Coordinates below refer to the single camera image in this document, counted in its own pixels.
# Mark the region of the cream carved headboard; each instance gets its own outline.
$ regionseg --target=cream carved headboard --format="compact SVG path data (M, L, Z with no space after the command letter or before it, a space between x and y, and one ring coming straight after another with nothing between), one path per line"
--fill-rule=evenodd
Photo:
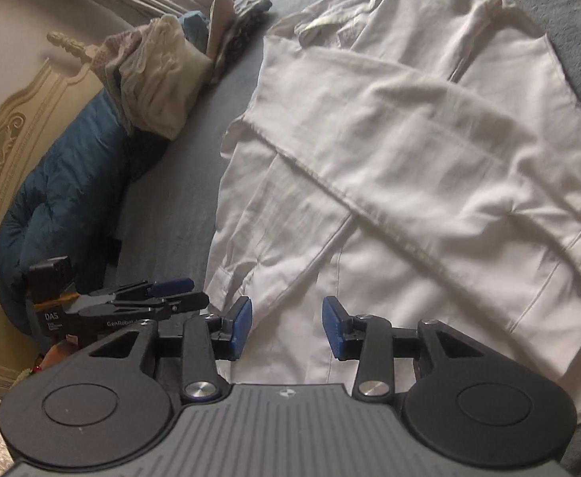
M90 71L95 46L56 32L47 39L77 57L82 67L68 79L54 72L47 60L25 89L0 106L0 224L27 174L102 88ZM0 397L36 355L32 340L11 325L0 306Z

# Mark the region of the blue cloth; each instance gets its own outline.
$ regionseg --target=blue cloth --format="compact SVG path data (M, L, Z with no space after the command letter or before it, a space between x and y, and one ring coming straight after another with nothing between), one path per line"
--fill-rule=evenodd
M76 288L102 288L107 227L128 180L129 136L100 91L25 178L0 226L0 303L31 334L25 309L30 265L69 256Z
M190 10L182 14L178 21L184 31L184 36L193 43L200 52L206 54L206 44L209 41L209 20L199 10Z

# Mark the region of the white wall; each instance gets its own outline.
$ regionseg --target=white wall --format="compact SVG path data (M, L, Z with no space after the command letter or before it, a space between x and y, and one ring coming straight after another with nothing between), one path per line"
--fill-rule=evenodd
M0 0L0 104L25 87L46 58L68 76L79 63L45 36L60 31L87 44L100 44L129 25L90 0Z

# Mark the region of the silver bolt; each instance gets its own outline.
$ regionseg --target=silver bolt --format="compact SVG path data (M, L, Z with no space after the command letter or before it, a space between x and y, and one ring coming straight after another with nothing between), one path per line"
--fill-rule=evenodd
M200 380L199 382L192 382L188 384L185 389L184 393L190 397L197 400L205 400L210 398L215 394L217 391L217 387L211 382L207 382L205 380Z
M367 380L359 384L359 393L363 396L383 396L390 391L390 386L380 380Z

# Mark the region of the mattress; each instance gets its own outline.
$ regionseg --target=mattress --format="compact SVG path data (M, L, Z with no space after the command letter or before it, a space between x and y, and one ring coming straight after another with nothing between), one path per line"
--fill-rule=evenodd
M269 25L316 1L272 0ZM581 0L512 1L547 31L581 101ZM122 240L118 283L190 277L202 287L225 169L220 142L231 120L246 109L257 84L263 33L218 85L200 94L186 127L160 163L129 188L118 230ZM177 331L181 320L161 328ZM581 427L565 462L581 475Z

